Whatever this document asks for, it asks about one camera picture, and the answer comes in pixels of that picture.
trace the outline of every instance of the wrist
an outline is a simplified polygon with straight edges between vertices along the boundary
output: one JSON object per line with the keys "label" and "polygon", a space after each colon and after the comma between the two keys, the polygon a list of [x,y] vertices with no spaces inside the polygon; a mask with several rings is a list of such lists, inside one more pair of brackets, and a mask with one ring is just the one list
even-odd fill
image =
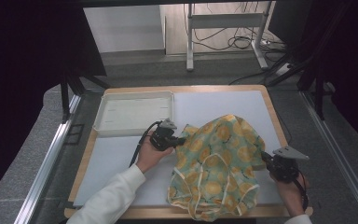
{"label": "wrist", "polygon": [[302,203],[297,200],[286,201],[284,202],[284,204],[290,217],[297,217],[305,214],[302,208]]}
{"label": "wrist", "polygon": [[146,173],[149,170],[149,168],[146,165],[142,164],[141,162],[136,162],[135,165],[138,166],[142,174]]}

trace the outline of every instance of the white board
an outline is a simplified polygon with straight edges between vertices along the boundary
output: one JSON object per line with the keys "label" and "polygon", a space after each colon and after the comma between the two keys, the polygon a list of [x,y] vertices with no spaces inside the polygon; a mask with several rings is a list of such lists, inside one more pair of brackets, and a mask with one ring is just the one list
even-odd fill
{"label": "white board", "polygon": [[[281,147],[266,104],[260,91],[180,92],[174,94],[174,123],[178,127],[175,136],[187,124],[202,126],[226,114],[234,114],[249,122],[266,143],[266,151]],[[140,136],[97,137],[89,166],[76,195],[74,206],[82,206],[100,190],[114,174],[123,172],[129,165]],[[168,205],[167,189],[172,168],[176,164],[174,154],[163,158],[159,165],[146,173],[146,182],[138,189],[132,205]],[[259,204],[282,203],[275,183],[267,170],[256,171],[260,185]]]}

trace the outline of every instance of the aluminum rail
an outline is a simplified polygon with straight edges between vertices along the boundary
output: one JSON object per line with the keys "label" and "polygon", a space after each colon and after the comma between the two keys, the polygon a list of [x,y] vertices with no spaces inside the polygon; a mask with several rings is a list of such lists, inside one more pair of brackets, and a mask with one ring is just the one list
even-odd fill
{"label": "aluminum rail", "polygon": [[22,204],[22,208],[19,214],[17,215],[17,218],[14,222],[15,224],[27,224],[30,221],[32,214],[34,213],[34,210],[36,208],[37,202],[39,200],[40,194],[42,193],[42,190],[45,187],[46,182],[48,181],[50,171],[53,168],[58,155],[60,154],[63,141],[69,131],[69,128],[71,127],[72,121],[74,119],[74,113],[77,110],[77,106],[80,100],[81,97],[77,95],[72,98],[72,101],[69,104],[71,115],[66,121],[66,123],[61,124],[59,126],[48,149],[48,153],[46,154],[46,157],[42,162],[42,165],[36,175],[36,178],[34,179],[34,183],[31,186],[31,189],[28,192],[24,203]]}
{"label": "aluminum rail", "polygon": [[351,165],[349,164],[347,158],[339,147],[336,139],[331,134],[327,124],[319,118],[313,109],[313,101],[310,97],[310,94],[304,91],[300,92],[300,96],[303,98],[306,107],[308,108],[313,121],[321,133],[325,143],[327,144],[330,153],[332,154],[334,160],[337,163],[339,170],[347,181],[348,186],[350,187],[356,201],[358,202],[358,177],[356,173],[352,170]]}

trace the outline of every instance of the white wall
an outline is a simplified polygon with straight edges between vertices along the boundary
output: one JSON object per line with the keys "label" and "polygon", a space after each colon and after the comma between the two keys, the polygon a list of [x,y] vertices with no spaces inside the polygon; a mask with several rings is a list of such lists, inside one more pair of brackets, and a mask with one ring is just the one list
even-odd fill
{"label": "white wall", "polygon": [[159,6],[84,8],[98,50],[164,49]]}

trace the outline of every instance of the metal bracket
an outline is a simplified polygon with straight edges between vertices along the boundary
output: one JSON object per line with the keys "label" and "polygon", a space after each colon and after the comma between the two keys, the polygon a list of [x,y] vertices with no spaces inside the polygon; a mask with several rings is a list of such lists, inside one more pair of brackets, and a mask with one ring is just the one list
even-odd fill
{"label": "metal bracket", "polygon": [[177,129],[175,124],[170,119],[165,119],[159,124],[159,127],[161,128],[167,128],[167,129]]}
{"label": "metal bracket", "polygon": [[297,160],[305,160],[305,161],[308,161],[310,159],[310,157],[302,154],[301,152],[289,146],[281,147],[279,149],[273,150],[272,153],[287,159],[297,159]]}

